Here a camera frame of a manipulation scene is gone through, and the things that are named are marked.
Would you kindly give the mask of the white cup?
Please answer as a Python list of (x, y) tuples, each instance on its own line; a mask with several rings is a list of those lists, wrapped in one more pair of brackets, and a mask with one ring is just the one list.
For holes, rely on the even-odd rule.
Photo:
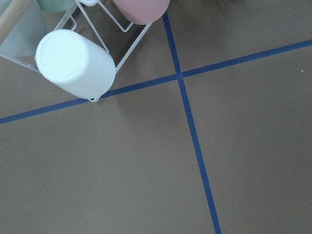
[(105, 49), (66, 29), (42, 38), (35, 61), (47, 80), (91, 102), (97, 102), (111, 88), (116, 76), (115, 63)]

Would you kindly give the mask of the pink cup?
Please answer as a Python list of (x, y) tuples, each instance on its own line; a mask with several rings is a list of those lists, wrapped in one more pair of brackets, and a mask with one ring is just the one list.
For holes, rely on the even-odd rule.
[(153, 23), (167, 10), (169, 0), (114, 0), (123, 16), (138, 25)]

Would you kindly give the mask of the green cup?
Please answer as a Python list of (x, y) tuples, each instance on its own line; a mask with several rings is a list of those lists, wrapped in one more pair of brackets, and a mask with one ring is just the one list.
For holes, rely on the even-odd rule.
[(61, 12), (76, 5), (74, 0), (38, 0), (41, 10), (46, 12)]

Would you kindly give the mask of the light grey cup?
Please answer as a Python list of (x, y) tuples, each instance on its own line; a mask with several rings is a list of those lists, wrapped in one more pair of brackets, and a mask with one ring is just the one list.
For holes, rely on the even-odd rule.
[(39, 3), (34, 0), (22, 14), (4, 42), (0, 45), (0, 56), (21, 66), (35, 69), (21, 57), (34, 57), (40, 40), (47, 34), (47, 27)]

